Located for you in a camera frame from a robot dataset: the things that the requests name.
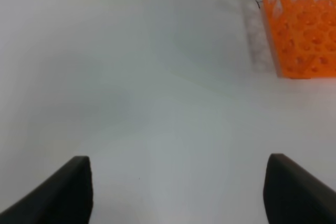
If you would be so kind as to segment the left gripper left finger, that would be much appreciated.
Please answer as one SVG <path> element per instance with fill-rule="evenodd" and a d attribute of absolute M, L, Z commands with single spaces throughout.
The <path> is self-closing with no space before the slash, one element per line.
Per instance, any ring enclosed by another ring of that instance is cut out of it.
<path fill-rule="evenodd" d="M 92 209 L 90 158 L 75 156 L 1 212 L 1 223 L 89 223 Z"/>

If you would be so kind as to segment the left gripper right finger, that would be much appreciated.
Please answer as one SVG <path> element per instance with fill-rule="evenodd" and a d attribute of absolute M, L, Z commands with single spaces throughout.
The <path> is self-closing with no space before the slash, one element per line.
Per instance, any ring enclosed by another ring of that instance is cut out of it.
<path fill-rule="evenodd" d="M 269 223 L 335 223 L 335 191 L 284 154 L 271 154 L 263 188 Z"/>

